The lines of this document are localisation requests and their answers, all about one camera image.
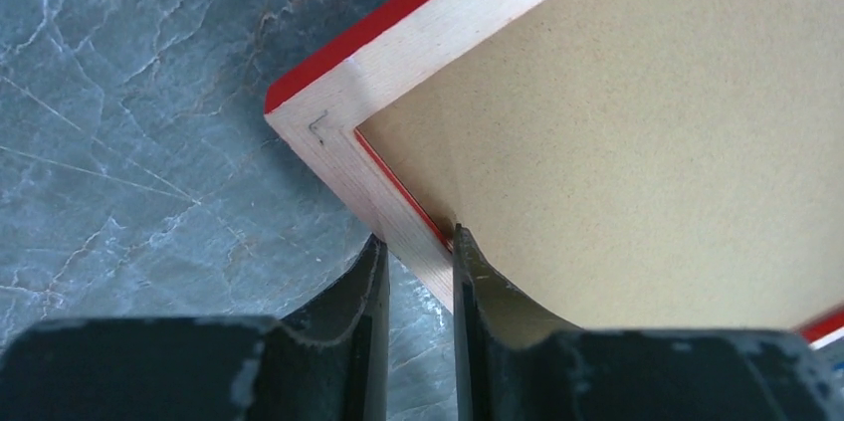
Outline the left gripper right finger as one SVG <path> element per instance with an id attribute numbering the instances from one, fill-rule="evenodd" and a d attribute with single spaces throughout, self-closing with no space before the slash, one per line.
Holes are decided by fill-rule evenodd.
<path id="1" fill-rule="evenodd" d="M 839 420 L 831 368 L 798 334 L 594 329 L 553 314 L 453 238 L 463 420 Z"/>

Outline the orange picture frame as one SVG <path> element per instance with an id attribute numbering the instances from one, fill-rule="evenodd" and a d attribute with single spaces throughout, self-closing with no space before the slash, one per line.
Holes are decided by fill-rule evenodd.
<path id="1" fill-rule="evenodd" d="M 545 1 L 389 0 L 267 94 L 271 127 L 444 303 L 463 225 L 442 230 L 360 127 Z"/>

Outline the brown frame backing board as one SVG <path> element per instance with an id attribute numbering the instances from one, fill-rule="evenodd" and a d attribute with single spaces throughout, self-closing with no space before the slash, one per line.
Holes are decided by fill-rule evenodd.
<path id="1" fill-rule="evenodd" d="M 360 132 L 578 325 L 843 301 L 843 0 L 546 0 Z"/>

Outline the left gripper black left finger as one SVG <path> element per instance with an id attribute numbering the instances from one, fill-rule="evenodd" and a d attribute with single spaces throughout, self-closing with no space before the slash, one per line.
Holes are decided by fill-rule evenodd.
<path id="1" fill-rule="evenodd" d="M 382 420 L 389 270 L 369 238 L 284 317 L 57 318 L 1 358 L 5 420 Z"/>

